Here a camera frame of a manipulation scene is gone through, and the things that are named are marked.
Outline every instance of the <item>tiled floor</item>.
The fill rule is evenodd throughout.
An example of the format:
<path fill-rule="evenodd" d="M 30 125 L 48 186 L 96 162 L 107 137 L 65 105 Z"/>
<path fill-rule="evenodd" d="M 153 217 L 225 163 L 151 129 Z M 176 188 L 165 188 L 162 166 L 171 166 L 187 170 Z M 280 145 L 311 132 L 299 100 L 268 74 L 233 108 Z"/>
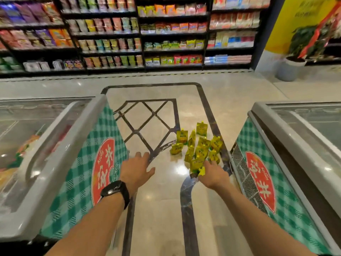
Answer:
<path fill-rule="evenodd" d="M 0 84 L 0 98 L 93 96 L 109 85 L 196 82 L 202 86 L 225 145 L 230 149 L 245 122 L 247 111 L 256 101 L 340 100 L 340 70 L 332 67 L 314 68 L 313 71 L 309 71 L 307 77 L 290 83 L 279 82 L 254 72 L 209 74 L 186 72 L 167 76 L 154 74 L 128 77 L 101 75 L 93 78 L 64 77 L 38 81 L 9 79 Z M 117 110 L 125 101 L 144 100 L 148 107 L 157 111 L 167 101 L 157 113 L 165 124 L 153 116 L 139 130 L 144 141 L 136 134 L 131 135 L 129 126 L 122 118 L 117 120 L 123 139 L 128 139 L 126 145 L 132 155 L 137 151 L 148 151 L 148 147 L 149 150 L 155 151 L 157 147 L 166 145 L 176 138 L 174 133 L 170 133 L 161 143 L 168 133 L 167 126 L 172 129 L 177 124 L 174 103 L 167 99 L 176 100 L 181 128 L 191 131 L 197 122 L 208 121 L 202 97 L 195 85 L 113 88 L 109 89 L 107 97 L 113 110 Z M 132 104 L 127 104 L 121 111 L 126 111 Z M 139 129 L 151 115 L 152 112 L 147 106 L 139 102 L 125 114 L 125 117 L 134 129 Z M 212 130 L 209 127 L 208 138 L 211 137 Z M 159 151 L 151 162 L 150 167 L 156 167 L 156 174 L 139 189 L 136 197 L 131 256 L 185 255 L 180 206 L 181 185 L 189 175 L 188 165 L 183 161 L 185 152 L 184 149 L 182 156 L 171 156 L 169 149 Z M 207 190 L 201 183 L 196 183 L 192 190 L 192 203 L 200 255 L 252 255 L 230 212 L 214 192 Z M 124 226 L 125 220 L 122 220 L 110 255 L 121 255 Z"/>

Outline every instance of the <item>shelf rack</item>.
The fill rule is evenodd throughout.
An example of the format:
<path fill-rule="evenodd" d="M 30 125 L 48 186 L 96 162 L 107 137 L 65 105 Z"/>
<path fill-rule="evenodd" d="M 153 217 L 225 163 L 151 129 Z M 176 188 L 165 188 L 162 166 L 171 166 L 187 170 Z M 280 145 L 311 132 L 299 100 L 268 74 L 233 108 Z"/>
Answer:
<path fill-rule="evenodd" d="M 126 11 L 126 12 L 74 12 L 70 10 L 63 10 L 62 5 L 59 0 L 0 0 L 0 3 L 21 3 L 21 2 L 49 2 L 53 1 L 60 16 L 62 18 L 62 25 L 11 25 L 8 27 L 1 27 L 1 29 L 41 29 L 41 28 L 66 28 L 69 35 L 71 36 L 72 42 L 75 47 L 70 48 L 44 48 L 44 49 L 14 49 L 10 48 L 8 44 L 0 38 L 0 41 L 7 48 L 5 51 L 0 51 L 2 55 L 11 55 L 19 62 L 24 62 L 26 60 L 32 60 L 32 56 L 72 56 L 77 57 L 84 69 L 83 70 L 62 70 L 62 71 L 47 71 L 47 72 L 15 72 L 15 73 L 0 73 L 0 78 L 6 77 L 30 77 L 30 76 L 45 76 L 45 75 L 64 75 L 64 74 L 97 74 L 97 73 L 119 73 L 119 72 L 148 72 L 148 71 L 166 71 L 166 70 L 211 70 L 211 69 L 244 69 L 250 68 L 250 63 L 248 64 L 195 64 L 195 65 L 183 65 L 183 66 L 143 66 L 143 67 L 126 67 L 126 68 L 101 68 L 101 69 L 90 69 L 86 68 L 84 58 L 85 57 L 98 57 L 102 55 L 142 55 L 143 64 L 145 65 L 145 57 L 153 57 L 156 55 L 167 55 L 167 54 L 200 54 L 202 55 L 202 59 L 204 62 L 204 58 L 207 55 L 253 55 L 255 50 L 255 46 L 259 39 L 259 35 L 262 32 L 262 29 L 265 26 L 266 18 L 269 15 L 270 8 L 235 8 L 235 9 L 213 9 L 213 0 L 134 0 L 135 7 L 150 4 L 189 4 L 189 3 L 206 3 L 207 5 L 207 13 L 199 14 L 199 15 L 190 15 L 190 16 L 164 16 L 164 17 L 140 17 L 137 11 Z M 242 29 L 209 29 L 210 18 L 212 14 L 222 14 L 229 12 L 255 12 L 260 11 L 260 25 L 259 28 L 242 28 Z M 141 32 L 128 34 L 128 33 L 120 33 L 120 34 L 74 34 L 70 31 L 70 27 L 67 24 L 67 19 L 94 19 L 94 18 L 112 18 L 112 17 L 136 17 L 139 25 L 139 29 L 141 24 L 151 24 L 155 22 L 207 22 L 207 31 L 206 32 L 181 32 L 178 34 L 143 34 Z M 207 43 L 210 34 L 218 31 L 257 31 L 254 47 L 233 47 L 233 48 L 219 48 L 219 49 L 207 49 Z M 203 49 L 179 49 L 179 50 L 144 50 L 145 42 L 161 42 L 163 40 L 181 40 L 186 36 L 193 36 L 193 38 L 200 38 L 205 40 Z M 140 38 L 142 50 L 134 51 L 134 52 L 97 52 L 97 53 L 86 53 L 83 52 L 80 48 L 76 47 L 75 39 L 112 39 L 112 38 Z"/>

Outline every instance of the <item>yellow sign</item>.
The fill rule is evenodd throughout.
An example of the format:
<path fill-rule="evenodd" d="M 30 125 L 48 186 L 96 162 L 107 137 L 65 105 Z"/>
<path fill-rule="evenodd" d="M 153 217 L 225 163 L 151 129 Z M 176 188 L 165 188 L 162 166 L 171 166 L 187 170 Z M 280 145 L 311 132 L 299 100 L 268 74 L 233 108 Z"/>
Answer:
<path fill-rule="evenodd" d="M 319 24 L 334 7 L 336 0 L 285 0 L 265 50 L 287 54 L 298 27 Z"/>

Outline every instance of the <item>hand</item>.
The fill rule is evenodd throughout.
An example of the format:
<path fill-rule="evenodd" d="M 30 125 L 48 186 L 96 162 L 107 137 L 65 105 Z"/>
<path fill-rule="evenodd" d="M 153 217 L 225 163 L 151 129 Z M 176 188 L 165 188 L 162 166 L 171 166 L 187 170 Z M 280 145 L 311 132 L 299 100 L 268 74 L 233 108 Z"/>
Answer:
<path fill-rule="evenodd" d="M 155 167 L 147 172 L 148 158 L 149 153 L 146 152 L 141 157 L 141 153 L 137 152 L 134 158 L 130 158 L 122 163 L 120 180 L 125 182 L 130 197 L 155 173 Z"/>
<path fill-rule="evenodd" d="M 228 173 L 223 170 L 216 161 L 204 162 L 205 175 L 199 176 L 199 181 L 204 184 L 207 188 L 216 190 L 221 185 L 230 183 Z"/>

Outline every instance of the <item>freezer handle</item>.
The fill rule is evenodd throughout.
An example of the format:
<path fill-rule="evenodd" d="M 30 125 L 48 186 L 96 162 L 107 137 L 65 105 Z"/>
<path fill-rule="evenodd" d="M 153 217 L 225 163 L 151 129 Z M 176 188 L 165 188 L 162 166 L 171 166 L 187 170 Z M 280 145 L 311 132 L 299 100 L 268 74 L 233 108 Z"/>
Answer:
<path fill-rule="evenodd" d="M 18 177 L 20 180 L 28 182 L 31 179 L 34 163 L 49 144 L 53 136 L 59 136 L 61 129 L 65 129 L 68 116 L 78 103 L 80 103 L 80 101 L 70 103 L 37 140 L 34 148 L 26 154 L 18 169 Z"/>

